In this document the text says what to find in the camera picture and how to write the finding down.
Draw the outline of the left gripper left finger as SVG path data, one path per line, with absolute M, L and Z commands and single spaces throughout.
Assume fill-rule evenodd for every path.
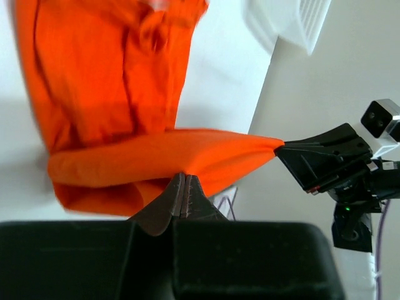
M 1 223 L 2 299 L 173 299 L 169 239 L 185 176 L 125 221 Z

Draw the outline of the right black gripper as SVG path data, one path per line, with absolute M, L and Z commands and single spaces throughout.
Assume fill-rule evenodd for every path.
M 327 193 L 337 203 L 399 199 L 399 161 L 373 159 L 372 151 L 353 127 L 334 129 L 298 141 L 285 142 L 275 155 L 307 193 Z

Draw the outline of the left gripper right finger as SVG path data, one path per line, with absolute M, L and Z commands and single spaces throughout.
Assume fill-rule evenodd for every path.
M 303 222 L 228 221 L 199 179 L 184 182 L 173 224 L 176 299 L 342 299 L 328 240 Z

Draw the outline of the orange t-shirt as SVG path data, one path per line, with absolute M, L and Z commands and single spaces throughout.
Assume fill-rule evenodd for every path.
M 178 173 L 212 196 L 266 164 L 280 139 L 175 127 L 207 1 L 16 1 L 19 56 L 68 210 L 132 216 Z

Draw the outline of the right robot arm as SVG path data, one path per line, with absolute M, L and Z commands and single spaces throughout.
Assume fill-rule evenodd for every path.
M 309 194 L 335 201 L 331 226 L 348 299 L 381 299 L 381 245 L 390 202 L 399 199 L 399 126 L 344 123 L 314 137 L 288 141 L 275 155 Z

